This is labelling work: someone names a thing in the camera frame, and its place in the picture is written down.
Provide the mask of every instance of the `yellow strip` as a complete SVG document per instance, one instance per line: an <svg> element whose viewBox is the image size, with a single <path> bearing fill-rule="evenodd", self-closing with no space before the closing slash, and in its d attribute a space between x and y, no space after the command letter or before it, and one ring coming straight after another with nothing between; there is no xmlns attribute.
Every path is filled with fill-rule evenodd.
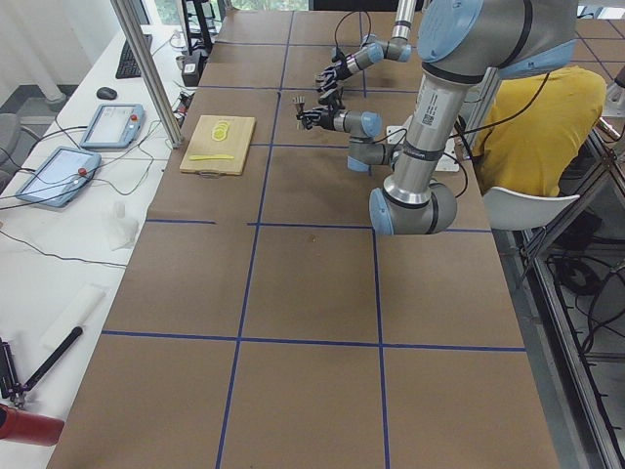
<svg viewBox="0 0 625 469"><path fill-rule="evenodd" d="M218 153L218 154L192 154L189 161L203 161L205 159L234 159L231 154Z"/></svg>

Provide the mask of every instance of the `metal pole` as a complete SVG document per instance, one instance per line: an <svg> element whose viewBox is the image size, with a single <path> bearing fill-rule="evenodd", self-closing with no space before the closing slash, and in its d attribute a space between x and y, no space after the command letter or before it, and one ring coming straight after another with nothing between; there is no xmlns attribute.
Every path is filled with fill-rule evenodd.
<svg viewBox="0 0 625 469"><path fill-rule="evenodd" d="M149 91L152 102L156 107L156 112L158 112L161 123L163 124L163 127L172 142L172 147L177 148L183 141L183 134L181 133L178 122L176 121L174 113L170 108L169 100L167 99L165 89L163 88L163 82L158 76L158 71L156 70L156 65L154 64L152 55L147 49L146 41L144 40L144 33L141 29L141 25L139 24L137 13L133 9L131 2L124 0L110 0L110 3L113 6L113 10L115 10L115 15L117 15L117 18L119 19L119 24L126 35L126 40L128 41L128 44L130 44L130 49L135 55L137 64L139 64L141 75L144 78L147 90Z"/></svg>

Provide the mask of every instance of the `white chair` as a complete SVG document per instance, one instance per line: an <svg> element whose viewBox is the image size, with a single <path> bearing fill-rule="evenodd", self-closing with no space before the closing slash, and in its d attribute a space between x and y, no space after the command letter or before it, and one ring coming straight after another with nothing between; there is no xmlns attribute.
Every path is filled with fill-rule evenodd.
<svg viewBox="0 0 625 469"><path fill-rule="evenodd" d="M578 198L579 194L537 197L495 187L484 194L483 200L490 228L521 231L546 226Z"/></svg>

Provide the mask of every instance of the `blue tablet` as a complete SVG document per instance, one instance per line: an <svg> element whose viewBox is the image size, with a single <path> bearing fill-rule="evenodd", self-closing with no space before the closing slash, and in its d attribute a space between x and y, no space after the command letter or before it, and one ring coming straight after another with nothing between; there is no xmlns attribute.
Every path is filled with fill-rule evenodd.
<svg viewBox="0 0 625 469"><path fill-rule="evenodd" d="M93 179L101 161L92 151L59 147L21 186L16 198L63 207Z"/></svg>
<svg viewBox="0 0 625 469"><path fill-rule="evenodd" d="M139 135L145 114L141 105L99 105L80 147L125 149Z"/></svg>

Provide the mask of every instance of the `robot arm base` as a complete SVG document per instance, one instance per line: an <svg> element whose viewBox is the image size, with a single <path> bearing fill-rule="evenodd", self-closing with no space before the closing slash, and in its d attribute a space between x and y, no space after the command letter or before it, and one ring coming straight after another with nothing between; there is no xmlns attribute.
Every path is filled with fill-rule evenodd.
<svg viewBox="0 0 625 469"><path fill-rule="evenodd" d="M445 230L456 218L456 198L449 188L430 183L430 200L408 206L375 189L369 196L371 224L378 235L432 235Z"/></svg>

